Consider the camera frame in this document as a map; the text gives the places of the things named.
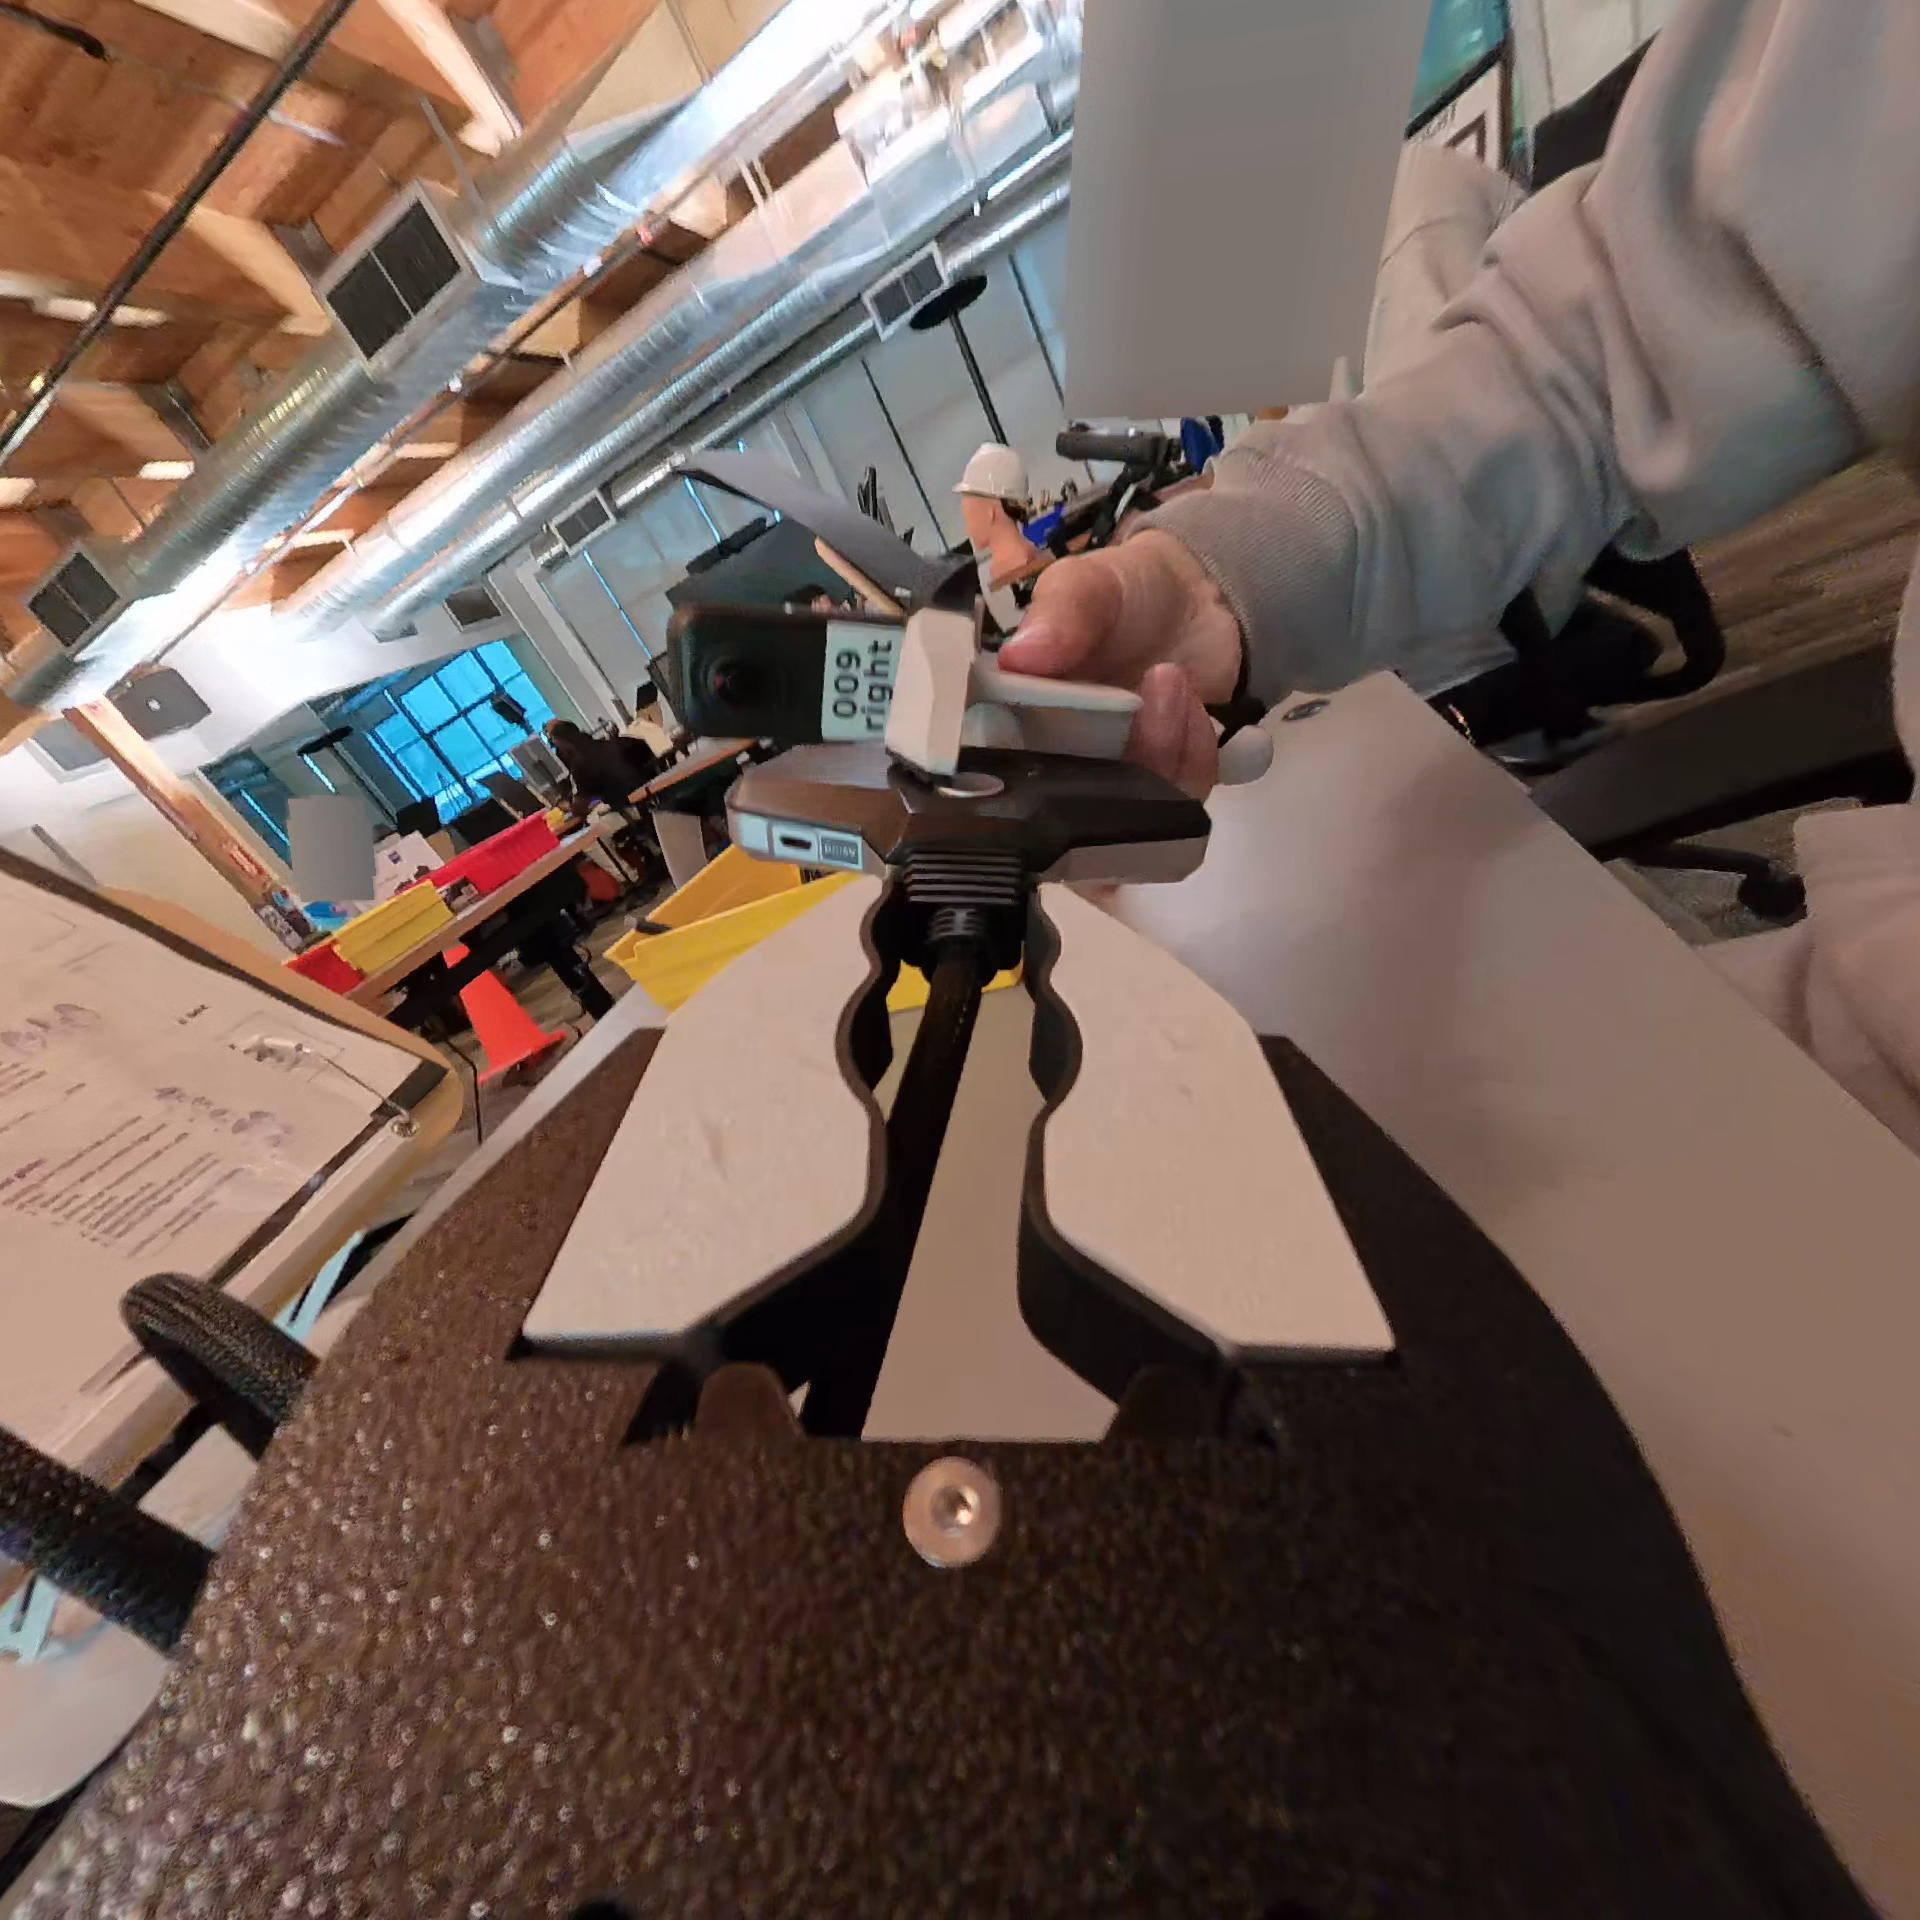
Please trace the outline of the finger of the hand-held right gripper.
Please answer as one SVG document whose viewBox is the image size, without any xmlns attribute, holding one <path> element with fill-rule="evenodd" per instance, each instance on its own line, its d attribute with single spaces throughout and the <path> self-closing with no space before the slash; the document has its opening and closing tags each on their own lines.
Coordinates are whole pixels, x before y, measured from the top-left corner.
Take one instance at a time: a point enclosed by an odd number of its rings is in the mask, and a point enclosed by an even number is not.
<svg viewBox="0 0 1920 1920">
<path fill-rule="evenodd" d="M 903 624 L 882 731 L 894 761 L 919 775 L 958 770 L 976 654 L 976 613 L 926 608 Z"/>
<path fill-rule="evenodd" d="M 1125 688 L 1038 679 L 974 663 L 967 690 L 971 750 L 1127 754 L 1141 697 Z"/>
</svg>

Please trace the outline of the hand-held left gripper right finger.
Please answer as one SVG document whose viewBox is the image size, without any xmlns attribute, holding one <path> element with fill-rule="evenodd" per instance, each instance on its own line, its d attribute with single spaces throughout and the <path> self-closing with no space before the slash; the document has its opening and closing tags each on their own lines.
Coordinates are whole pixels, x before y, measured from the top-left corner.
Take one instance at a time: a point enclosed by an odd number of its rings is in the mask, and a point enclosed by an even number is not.
<svg viewBox="0 0 1920 1920">
<path fill-rule="evenodd" d="M 1019 1310 L 1065 1365 L 1374 1362 L 1385 1310 L 1264 1045 L 1205 978 L 1063 885 L 1024 981 L 1042 1113 Z"/>
</svg>

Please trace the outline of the person's right forearm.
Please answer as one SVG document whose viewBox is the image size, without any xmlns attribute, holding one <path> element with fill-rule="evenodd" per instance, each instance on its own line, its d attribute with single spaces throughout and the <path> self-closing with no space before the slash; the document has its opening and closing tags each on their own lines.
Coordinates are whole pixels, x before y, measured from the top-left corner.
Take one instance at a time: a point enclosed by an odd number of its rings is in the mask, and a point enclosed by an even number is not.
<svg viewBox="0 0 1920 1920">
<path fill-rule="evenodd" d="M 1401 370 L 1246 434 L 1147 530 L 1273 702 L 1915 455 L 1915 407 L 1918 5 L 1687 5 Z"/>
</svg>

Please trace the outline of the person's right hand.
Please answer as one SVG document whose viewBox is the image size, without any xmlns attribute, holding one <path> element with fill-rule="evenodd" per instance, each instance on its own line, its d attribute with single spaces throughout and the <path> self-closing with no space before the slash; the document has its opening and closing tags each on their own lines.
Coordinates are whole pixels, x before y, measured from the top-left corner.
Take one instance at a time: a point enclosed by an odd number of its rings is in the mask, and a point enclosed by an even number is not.
<svg viewBox="0 0 1920 1920">
<path fill-rule="evenodd" d="M 1243 638 L 1207 571 L 1170 535 L 1143 533 L 1047 567 L 999 665 L 1134 693 L 1129 759 L 1193 800 L 1211 793 L 1211 711 L 1241 690 Z"/>
</svg>

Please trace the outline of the yellow plastic bin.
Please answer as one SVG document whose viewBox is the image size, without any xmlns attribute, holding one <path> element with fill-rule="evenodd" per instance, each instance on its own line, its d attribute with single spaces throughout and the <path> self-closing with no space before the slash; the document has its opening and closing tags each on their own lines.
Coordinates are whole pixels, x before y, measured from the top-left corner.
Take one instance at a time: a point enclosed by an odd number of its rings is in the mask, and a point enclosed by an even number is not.
<svg viewBox="0 0 1920 1920">
<path fill-rule="evenodd" d="M 631 930 L 608 949 L 610 965 L 677 1024 L 706 1031 L 722 1013 L 752 1010 L 830 1035 L 862 1001 L 889 1015 L 928 1003 L 928 974 L 875 955 L 882 875 L 802 880 L 798 869 L 736 850 L 720 855 L 718 873 L 667 898 L 718 912 L 661 919 L 658 930 Z"/>
</svg>

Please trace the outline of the orange traffic cone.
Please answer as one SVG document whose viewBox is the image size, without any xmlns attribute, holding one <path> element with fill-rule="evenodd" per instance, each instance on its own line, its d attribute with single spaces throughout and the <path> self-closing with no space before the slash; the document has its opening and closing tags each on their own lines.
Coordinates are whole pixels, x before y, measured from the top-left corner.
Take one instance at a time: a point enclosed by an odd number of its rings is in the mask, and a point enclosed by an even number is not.
<svg viewBox="0 0 1920 1920">
<path fill-rule="evenodd" d="M 569 1029 L 542 1026 L 491 969 L 459 987 L 459 1003 L 480 1049 L 482 1088 L 549 1065 L 571 1042 Z"/>
</svg>

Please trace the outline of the red plastic bin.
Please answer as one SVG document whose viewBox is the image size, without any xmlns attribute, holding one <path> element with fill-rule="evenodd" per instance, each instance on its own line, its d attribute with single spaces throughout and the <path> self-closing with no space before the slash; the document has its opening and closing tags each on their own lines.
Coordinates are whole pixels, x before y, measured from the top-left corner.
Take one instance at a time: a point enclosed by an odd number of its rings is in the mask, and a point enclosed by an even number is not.
<svg viewBox="0 0 1920 1920">
<path fill-rule="evenodd" d="M 544 855 L 555 853 L 558 848 L 560 839 L 542 814 L 519 818 L 510 823 L 507 830 L 494 832 L 473 848 L 453 855 L 441 855 L 421 834 L 407 834 L 375 850 L 373 905 L 386 901 L 398 889 L 427 878 L 439 887 L 455 919 L 459 901 L 471 903 L 496 894 L 512 878 L 535 866 Z M 283 965 L 288 971 L 299 974 L 329 992 L 350 994 L 368 978 L 361 978 L 341 962 L 329 946 L 329 937 L 331 935 L 288 958 Z"/>
</svg>

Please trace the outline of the blue pane window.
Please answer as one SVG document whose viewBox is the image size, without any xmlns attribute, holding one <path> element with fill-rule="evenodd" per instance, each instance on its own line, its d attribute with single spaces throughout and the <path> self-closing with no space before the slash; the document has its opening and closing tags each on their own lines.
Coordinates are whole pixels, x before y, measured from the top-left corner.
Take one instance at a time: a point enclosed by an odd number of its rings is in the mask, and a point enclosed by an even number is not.
<svg viewBox="0 0 1920 1920">
<path fill-rule="evenodd" d="M 320 695 L 201 768 L 272 853 L 290 848 L 290 805 L 352 795 L 379 837 L 434 811 L 437 830 L 489 805 L 491 777 L 521 777 L 514 750 L 553 718 L 528 640 L 487 640 L 441 663 Z"/>
</svg>

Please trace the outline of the small yellow bin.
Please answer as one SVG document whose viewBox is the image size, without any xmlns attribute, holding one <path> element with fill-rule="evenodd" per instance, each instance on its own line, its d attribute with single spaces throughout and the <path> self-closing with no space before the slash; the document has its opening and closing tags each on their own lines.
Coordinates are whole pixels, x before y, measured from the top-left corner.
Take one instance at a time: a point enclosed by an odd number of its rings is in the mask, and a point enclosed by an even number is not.
<svg viewBox="0 0 1920 1920">
<path fill-rule="evenodd" d="M 361 978 L 398 965 L 405 953 L 453 923 L 441 889 L 421 878 L 343 923 L 327 944 Z"/>
</svg>

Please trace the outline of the square vent grille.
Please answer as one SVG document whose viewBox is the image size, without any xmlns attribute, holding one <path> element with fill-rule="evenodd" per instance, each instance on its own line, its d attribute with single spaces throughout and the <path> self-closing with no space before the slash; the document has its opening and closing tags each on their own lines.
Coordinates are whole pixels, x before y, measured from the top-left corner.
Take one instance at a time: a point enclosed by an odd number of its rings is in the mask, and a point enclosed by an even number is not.
<svg viewBox="0 0 1920 1920">
<path fill-rule="evenodd" d="M 318 299 L 370 370 L 398 363 L 450 304 L 482 283 L 450 192 L 411 183 L 318 279 Z"/>
</svg>

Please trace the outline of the black office chair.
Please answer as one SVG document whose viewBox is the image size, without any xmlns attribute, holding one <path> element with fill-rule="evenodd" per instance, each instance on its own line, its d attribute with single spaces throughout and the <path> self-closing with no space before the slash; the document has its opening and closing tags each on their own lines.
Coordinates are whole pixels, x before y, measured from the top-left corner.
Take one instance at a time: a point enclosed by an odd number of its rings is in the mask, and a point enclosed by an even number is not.
<svg viewBox="0 0 1920 1920">
<path fill-rule="evenodd" d="M 1712 683 L 1726 638 L 1687 551 L 1627 560 L 1605 549 L 1573 610 L 1552 629 L 1543 597 L 1499 615 L 1506 661 L 1431 695 L 1429 706 L 1509 773 L 1559 775 L 1607 738 L 1605 713 L 1664 704 Z"/>
</svg>

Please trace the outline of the black ceiling pipe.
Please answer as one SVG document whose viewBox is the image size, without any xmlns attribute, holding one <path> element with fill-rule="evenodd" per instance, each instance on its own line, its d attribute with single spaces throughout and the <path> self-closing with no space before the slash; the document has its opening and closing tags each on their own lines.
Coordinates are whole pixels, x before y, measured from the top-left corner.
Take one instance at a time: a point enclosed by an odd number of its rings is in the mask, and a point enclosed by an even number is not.
<svg viewBox="0 0 1920 1920">
<path fill-rule="evenodd" d="M 361 5 L 5 5 L 5 475 L 123 471 L 187 430 L 82 425 L 215 345 L 311 331 L 281 226 L 370 155 L 409 64 Z"/>
</svg>

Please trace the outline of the white plate with blue clips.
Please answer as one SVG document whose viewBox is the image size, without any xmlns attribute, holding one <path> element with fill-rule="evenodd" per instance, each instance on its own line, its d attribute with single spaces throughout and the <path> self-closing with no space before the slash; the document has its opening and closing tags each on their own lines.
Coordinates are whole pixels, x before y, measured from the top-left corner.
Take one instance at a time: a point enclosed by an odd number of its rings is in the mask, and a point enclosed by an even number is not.
<svg viewBox="0 0 1920 1920">
<path fill-rule="evenodd" d="M 153 1705 L 169 1662 L 112 1623 L 2 1659 L 2 1803 L 43 1808 L 73 1792 Z"/>
</svg>

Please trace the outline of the thin silver ventilation duct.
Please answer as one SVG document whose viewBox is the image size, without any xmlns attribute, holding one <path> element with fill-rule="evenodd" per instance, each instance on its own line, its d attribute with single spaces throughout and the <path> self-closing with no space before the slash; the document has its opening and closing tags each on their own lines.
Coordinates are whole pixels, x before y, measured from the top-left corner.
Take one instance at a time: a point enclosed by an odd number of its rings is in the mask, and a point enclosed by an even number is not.
<svg viewBox="0 0 1920 1920">
<path fill-rule="evenodd" d="M 1015 203 L 1029 185 L 1063 185 L 1067 171 L 1067 146 L 1056 142 L 997 185 L 923 208 L 898 233 L 878 215 L 850 213 L 825 231 L 834 249 L 818 245 L 779 272 L 695 288 L 651 322 L 631 313 L 613 327 L 613 347 L 587 352 L 555 398 L 533 414 L 514 409 L 421 507 L 395 510 L 345 560 L 325 565 L 281 606 L 281 622 L 302 640 L 352 619 L 377 640 L 409 633 L 610 473 L 670 443 L 821 325 L 862 309 L 862 297 L 914 256 L 939 249 L 958 261 L 967 247 L 985 256 L 985 208 Z"/>
</svg>

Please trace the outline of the large silver ventilation duct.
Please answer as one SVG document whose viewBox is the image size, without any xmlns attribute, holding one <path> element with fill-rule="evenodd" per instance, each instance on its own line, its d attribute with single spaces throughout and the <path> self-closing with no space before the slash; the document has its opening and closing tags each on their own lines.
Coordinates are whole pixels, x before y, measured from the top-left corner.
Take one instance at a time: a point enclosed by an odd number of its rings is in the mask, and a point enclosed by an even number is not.
<svg viewBox="0 0 1920 1920">
<path fill-rule="evenodd" d="M 482 283 L 414 350 L 370 370 L 331 325 L 146 533 L 66 551 L 30 597 L 39 635 L 5 661 L 5 731 L 91 704 L 171 651 L 238 585 L 242 565 L 265 560 L 270 539 L 293 533 L 377 448 L 411 439 L 418 414 L 464 395 L 549 297 L 567 297 L 622 242 L 654 238 L 704 183 L 750 171 L 814 110 L 834 105 L 825 153 L 672 270 L 635 309 L 645 322 L 695 288 L 834 249 L 825 231 L 850 213 L 898 233 L 923 208 L 992 187 L 1065 142 L 1081 21 L 1081 5 L 786 5 L 706 85 L 654 101 L 633 96 L 640 57 L 656 50 L 654 30 L 635 32 L 482 174 L 473 197 L 453 199 Z M 619 322 L 501 425 L 555 398 L 587 352 L 613 347 Z M 425 505 L 478 443 L 375 528 Z"/>
</svg>

